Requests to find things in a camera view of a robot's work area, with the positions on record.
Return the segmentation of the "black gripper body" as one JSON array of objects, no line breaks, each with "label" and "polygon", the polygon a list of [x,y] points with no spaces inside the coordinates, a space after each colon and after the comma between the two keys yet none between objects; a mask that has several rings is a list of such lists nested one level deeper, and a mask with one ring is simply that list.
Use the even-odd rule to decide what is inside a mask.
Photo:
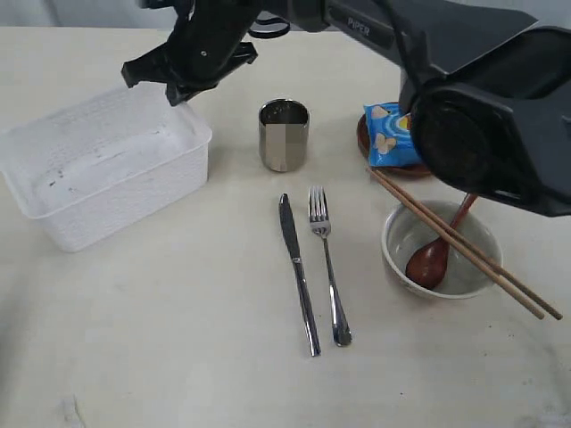
[{"label": "black gripper body", "polygon": [[172,80],[209,78],[236,50],[265,1],[177,1],[177,20],[166,46]]}]

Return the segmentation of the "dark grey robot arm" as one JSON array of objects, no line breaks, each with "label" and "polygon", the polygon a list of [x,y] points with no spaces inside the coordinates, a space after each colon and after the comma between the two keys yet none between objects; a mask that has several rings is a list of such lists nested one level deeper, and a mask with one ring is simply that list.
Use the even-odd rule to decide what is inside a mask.
[{"label": "dark grey robot arm", "polygon": [[510,9],[450,1],[174,1],[168,39],[124,63],[128,86],[171,105],[215,88],[257,53],[262,12],[341,30],[405,73],[399,105],[434,176],[546,217],[570,212],[570,31]]}]

